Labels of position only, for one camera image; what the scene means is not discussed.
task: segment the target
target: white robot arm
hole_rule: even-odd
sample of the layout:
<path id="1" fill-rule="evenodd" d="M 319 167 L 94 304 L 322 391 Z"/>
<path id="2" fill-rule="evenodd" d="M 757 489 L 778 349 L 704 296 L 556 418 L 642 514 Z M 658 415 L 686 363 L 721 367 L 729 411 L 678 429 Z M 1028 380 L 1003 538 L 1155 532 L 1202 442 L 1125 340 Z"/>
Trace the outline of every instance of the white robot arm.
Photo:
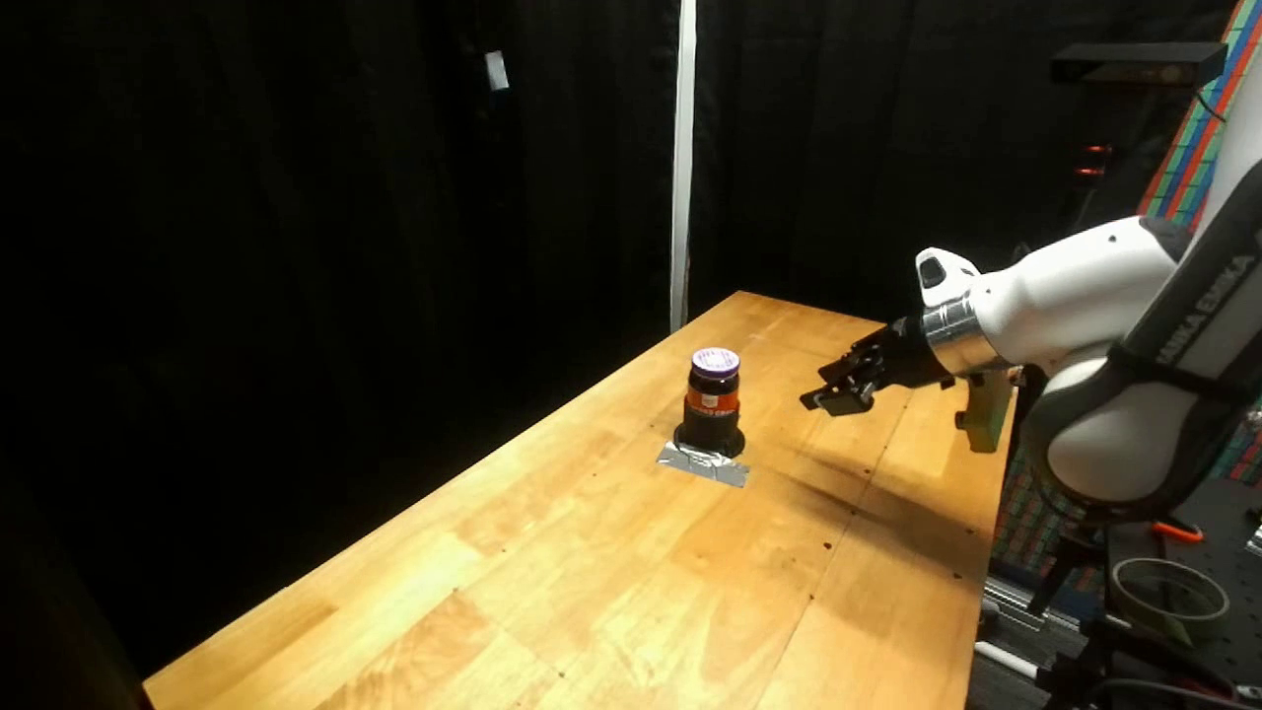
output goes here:
<path id="1" fill-rule="evenodd" d="M 1238 123 L 1262 123 L 1262 85 Z M 1033 363 L 1049 387 L 1020 424 L 1037 475 L 1100 517 L 1163 517 L 1262 396 L 1262 137 L 1238 127 L 1202 233 L 1125 219 L 978 274 L 915 258 L 921 312 L 861 340 L 805 405 L 855 415 L 888 382 L 951 382 Z"/>

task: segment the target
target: black background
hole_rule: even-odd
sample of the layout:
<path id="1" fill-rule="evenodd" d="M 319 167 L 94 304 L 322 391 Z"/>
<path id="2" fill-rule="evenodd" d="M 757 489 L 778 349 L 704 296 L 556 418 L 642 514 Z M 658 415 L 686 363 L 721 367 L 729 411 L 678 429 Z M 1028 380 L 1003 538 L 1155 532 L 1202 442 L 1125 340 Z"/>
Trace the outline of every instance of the black background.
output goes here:
<path id="1" fill-rule="evenodd" d="M 700 0 L 692 304 L 915 309 L 1129 213 L 1193 0 Z M 675 4 L 59 0 L 0 24 L 0 454 L 149 676 L 666 330 Z M 507 91 L 479 57 L 503 53 Z M 1104 182 L 1071 182 L 1110 142 Z"/>

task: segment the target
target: jar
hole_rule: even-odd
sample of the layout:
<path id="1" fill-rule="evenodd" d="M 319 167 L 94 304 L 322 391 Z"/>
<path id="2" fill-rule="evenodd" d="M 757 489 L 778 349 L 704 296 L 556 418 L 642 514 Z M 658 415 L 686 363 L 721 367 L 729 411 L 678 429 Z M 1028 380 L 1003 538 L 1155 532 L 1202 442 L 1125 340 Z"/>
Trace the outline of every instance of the jar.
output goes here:
<path id="1" fill-rule="evenodd" d="M 741 359 L 729 349 L 692 350 L 675 442 L 727 457 L 744 451 Z"/>

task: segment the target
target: wood grain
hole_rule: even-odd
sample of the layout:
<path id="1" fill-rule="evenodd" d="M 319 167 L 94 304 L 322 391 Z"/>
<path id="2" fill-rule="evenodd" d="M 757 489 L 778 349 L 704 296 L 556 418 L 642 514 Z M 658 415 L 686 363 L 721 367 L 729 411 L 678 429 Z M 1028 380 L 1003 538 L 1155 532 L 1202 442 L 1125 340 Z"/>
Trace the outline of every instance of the wood grain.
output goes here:
<path id="1" fill-rule="evenodd" d="M 961 708 L 1007 434 L 964 391 L 801 411 L 874 323 L 737 292 L 147 692 L 180 708 Z M 658 467 L 692 349 L 741 350 L 729 489 Z"/>

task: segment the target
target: jar lid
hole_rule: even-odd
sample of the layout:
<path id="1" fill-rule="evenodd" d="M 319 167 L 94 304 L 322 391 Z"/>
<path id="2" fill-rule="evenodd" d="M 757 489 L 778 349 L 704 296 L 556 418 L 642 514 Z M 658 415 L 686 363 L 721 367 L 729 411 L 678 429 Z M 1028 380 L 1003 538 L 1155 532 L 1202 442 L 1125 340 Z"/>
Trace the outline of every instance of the jar lid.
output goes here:
<path id="1" fill-rule="evenodd" d="M 733 357 L 729 349 L 700 349 L 692 350 L 692 367 L 709 374 L 729 374 L 741 367 L 741 357 Z"/>

